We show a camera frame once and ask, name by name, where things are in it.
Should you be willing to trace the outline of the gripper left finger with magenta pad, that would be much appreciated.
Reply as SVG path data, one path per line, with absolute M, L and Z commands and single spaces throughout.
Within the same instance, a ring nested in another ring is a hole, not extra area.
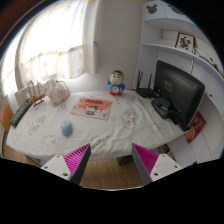
M 79 185 L 90 155 L 91 147 L 86 144 L 65 156 L 55 155 L 42 169 Z

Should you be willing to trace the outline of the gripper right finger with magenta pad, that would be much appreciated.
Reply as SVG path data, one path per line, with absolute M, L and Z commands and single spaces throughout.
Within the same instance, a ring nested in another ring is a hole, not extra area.
M 157 155 L 137 144 L 132 144 L 132 156 L 143 185 L 150 184 L 182 169 L 168 155 Z

